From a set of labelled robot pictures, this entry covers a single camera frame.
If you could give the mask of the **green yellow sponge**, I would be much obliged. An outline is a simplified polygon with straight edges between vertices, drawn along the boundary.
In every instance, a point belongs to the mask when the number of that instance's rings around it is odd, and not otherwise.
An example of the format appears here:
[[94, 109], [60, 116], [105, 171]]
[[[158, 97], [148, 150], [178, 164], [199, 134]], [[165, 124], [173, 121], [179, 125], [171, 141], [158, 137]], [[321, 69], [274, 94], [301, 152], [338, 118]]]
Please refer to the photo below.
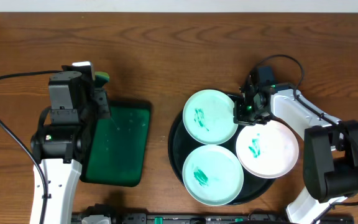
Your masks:
[[96, 88], [102, 88], [109, 82], [109, 75], [106, 72], [95, 72], [94, 85]]

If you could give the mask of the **white plate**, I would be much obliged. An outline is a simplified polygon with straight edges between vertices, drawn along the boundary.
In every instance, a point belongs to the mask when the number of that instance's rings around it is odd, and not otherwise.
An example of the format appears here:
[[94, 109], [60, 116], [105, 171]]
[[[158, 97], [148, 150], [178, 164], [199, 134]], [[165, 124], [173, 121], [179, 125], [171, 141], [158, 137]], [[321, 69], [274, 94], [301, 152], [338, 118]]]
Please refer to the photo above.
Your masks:
[[246, 126], [236, 139], [236, 155], [243, 168], [264, 179], [276, 179], [290, 172], [299, 151], [291, 129], [278, 121]]

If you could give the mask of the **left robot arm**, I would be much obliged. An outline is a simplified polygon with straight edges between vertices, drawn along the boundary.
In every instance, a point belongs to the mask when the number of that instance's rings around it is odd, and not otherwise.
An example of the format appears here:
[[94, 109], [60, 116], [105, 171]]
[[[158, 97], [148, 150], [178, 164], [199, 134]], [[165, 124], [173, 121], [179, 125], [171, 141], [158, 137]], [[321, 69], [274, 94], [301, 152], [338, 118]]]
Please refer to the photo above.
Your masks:
[[88, 162], [99, 120], [111, 115], [105, 72], [58, 72], [48, 83], [51, 105], [30, 145], [35, 157], [31, 223], [70, 223], [76, 186]]

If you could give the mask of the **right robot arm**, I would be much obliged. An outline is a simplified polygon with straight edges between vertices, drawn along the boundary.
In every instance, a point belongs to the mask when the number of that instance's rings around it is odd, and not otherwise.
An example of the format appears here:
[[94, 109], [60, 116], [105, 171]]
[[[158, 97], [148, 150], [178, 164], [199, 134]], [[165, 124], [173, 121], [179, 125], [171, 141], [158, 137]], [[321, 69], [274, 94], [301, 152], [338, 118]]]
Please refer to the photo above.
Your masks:
[[326, 114], [289, 83], [245, 84], [234, 121], [265, 128], [278, 118], [304, 142], [304, 189], [286, 207], [292, 223], [318, 223], [337, 206], [358, 206], [358, 121]]

